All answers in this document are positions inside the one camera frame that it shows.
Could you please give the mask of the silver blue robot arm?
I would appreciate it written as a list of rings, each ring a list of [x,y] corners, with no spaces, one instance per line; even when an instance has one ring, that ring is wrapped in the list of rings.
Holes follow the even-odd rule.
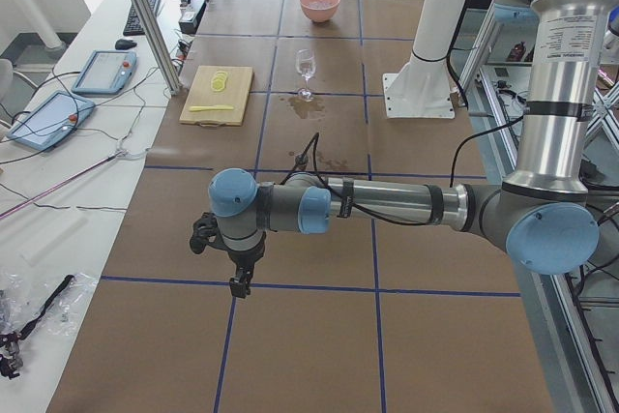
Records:
[[[601,234],[585,206],[580,160],[607,22],[617,4],[496,0],[497,10],[534,12],[539,21],[516,168],[500,185],[441,188],[323,179],[296,170],[274,184],[229,168],[209,185],[211,211],[193,226],[192,251],[225,251],[236,267],[230,290],[239,298],[251,292],[268,232],[323,233],[330,218],[355,213],[405,226],[445,224],[487,239],[541,275],[584,264]]]

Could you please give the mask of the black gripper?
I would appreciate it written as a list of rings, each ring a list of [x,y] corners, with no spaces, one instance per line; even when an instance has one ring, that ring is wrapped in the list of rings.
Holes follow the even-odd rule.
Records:
[[[229,250],[228,256],[236,266],[235,275],[229,279],[231,295],[235,298],[244,298],[251,295],[251,281],[254,274],[255,263],[265,253],[265,239],[251,249],[244,251]]]

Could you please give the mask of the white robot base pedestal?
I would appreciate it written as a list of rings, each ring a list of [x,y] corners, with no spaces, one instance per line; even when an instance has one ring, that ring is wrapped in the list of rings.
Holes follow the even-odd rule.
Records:
[[[447,56],[465,0],[424,0],[409,61],[384,74],[386,115],[392,119],[452,119]]]

